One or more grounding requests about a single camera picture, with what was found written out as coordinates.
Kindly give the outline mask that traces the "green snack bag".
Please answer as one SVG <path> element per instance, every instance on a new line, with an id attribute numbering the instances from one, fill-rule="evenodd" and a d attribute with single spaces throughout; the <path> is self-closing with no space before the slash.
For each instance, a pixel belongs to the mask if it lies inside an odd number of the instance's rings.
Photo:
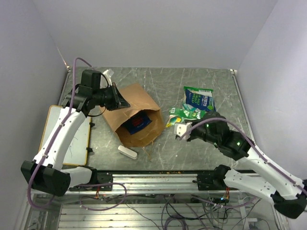
<path id="1" fill-rule="evenodd" d="M 204 117 L 206 111 L 189 111 L 179 108 L 171 108 L 169 110 L 169 119 L 166 127 L 171 127 L 176 123 L 184 123 L 186 121 L 198 120 Z"/>

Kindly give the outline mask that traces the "brown paper bag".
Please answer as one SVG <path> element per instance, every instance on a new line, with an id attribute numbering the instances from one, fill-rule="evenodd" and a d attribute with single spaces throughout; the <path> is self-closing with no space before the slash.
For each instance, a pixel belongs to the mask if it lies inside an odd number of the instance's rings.
<path id="1" fill-rule="evenodd" d="M 164 130 L 161 108 L 138 83 L 119 90 L 129 108 L 106 110 L 104 119 L 124 147 L 145 147 Z"/>

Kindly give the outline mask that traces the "teal snack packet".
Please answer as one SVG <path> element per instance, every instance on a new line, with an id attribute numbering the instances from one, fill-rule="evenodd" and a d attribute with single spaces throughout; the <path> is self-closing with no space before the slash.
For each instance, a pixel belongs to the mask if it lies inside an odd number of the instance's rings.
<path id="1" fill-rule="evenodd" d="M 186 104 L 186 103 L 183 104 L 183 109 L 190 111 L 190 112 L 199 112 L 200 111 L 198 108 L 195 108 L 192 105 Z"/>

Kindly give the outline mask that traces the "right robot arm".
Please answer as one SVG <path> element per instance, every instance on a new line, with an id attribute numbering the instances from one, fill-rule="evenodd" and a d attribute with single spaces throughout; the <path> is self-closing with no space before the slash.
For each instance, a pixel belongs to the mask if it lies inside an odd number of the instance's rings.
<path id="1" fill-rule="evenodd" d="M 296 219 L 307 207 L 307 182 L 276 164 L 239 128 L 229 128 L 230 121 L 218 112 L 209 112 L 202 119 L 186 123 L 179 139 L 201 139 L 213 144 L 225 156 L 248 166 L 259 177 L 250 177 L 225 165 L 215 168 L 212 186 L 218 190 L 231 187 L 244 190 L 274 205 L 284 216 Z"/>

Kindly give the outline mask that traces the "blue Burts spicy bag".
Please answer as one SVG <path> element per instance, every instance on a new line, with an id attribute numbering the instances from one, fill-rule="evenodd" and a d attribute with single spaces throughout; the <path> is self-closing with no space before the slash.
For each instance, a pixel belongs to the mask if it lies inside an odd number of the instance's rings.
<path id="1" fill-rule="evenodd" d="M 151 122 L 152 120 L 148 117 L 147 113 L 140 111 L 124 122 L 122 126 L 125 127 L 131 135 L 133 135 L 147 127 Z"/>

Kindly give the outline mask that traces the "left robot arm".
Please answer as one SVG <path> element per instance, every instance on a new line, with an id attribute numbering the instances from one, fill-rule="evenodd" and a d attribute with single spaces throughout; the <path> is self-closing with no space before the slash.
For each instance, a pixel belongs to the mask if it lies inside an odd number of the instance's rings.
<path id="1" fill-rule="evenodd" d="M 80 84 L 66 95 L 58 120 L 44 146 L 32 161 L 24 161 L 21 165 L 29 189 L 63 196 L 71 187 L 82 185 L 86 190 L 97 187 L 97 169 L 78 166 L 64 170 L 62 166 L 76 132 L 92 109 L 100 106 L 114 111 L 130 107 L 112 82 L 112 75 L 113 71 L 109 69 L 82 72 Z"/>

